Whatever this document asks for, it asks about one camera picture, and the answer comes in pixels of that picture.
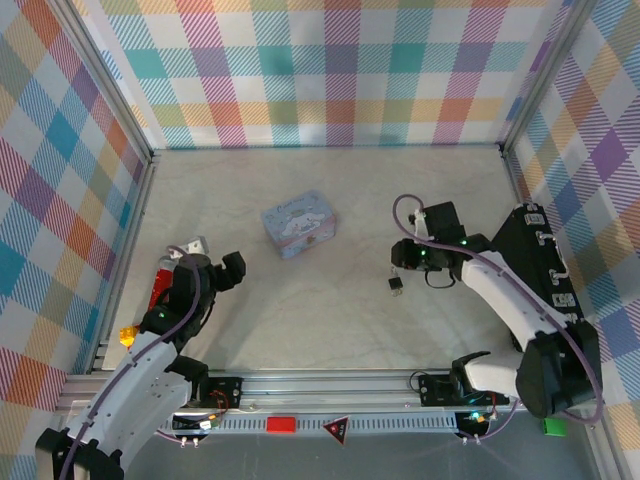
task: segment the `white tabletop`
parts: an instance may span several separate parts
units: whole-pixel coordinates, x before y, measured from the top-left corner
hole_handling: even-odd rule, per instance
[[[336,236],[282,260],[260,212],[311,188],[334,209]],[[391,296],[391,247],[403,238],[391,206],[407,192],[425,205],[452,200],[467,233],[489,238],[515,204],[494,147],[161,152],[105,366],[123,357],[118,330],[144,313],[165,246],[195,235],[214,262],[238,250],[247,263],[182,352],[211,368],[449,367],[510,348],[504,324],[462,284],[433,290],[402,271],[404,293]]]

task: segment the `light blue tin box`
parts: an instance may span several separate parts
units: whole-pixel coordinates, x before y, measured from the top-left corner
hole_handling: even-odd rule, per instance
[[[336,217],[325,196],[310,190],[262,213],[262,223],[282,258],[330,239]]]

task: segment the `colorful plaid backdrop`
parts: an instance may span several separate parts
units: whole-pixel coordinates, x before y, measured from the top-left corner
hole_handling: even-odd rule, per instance
[[[0,478],[32,479],[143,164],[45,1],[0,12]]]
[[[562,0],[75,3],[159,148],[495,143],[567,10]]]
[[[640,4],[601,0],[518,143],[519,186],[546,206],[597,322],[605,399],[640,478]]]

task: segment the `red sticker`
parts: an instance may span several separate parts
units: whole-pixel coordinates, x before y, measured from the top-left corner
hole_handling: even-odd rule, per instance
[[[345,438],[347,437],[347,425],[349,423],[349,417],[342,417],[334,420],[331,423],[323,425],[324,429],[331,434],[333,438],[340,442],[340,445],[344,445]]]

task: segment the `yellow object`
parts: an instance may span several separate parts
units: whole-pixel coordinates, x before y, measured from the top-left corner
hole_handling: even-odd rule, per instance
[[[129,348],[138,334],[138,327],[124,327],[120,329],[120,343]]]

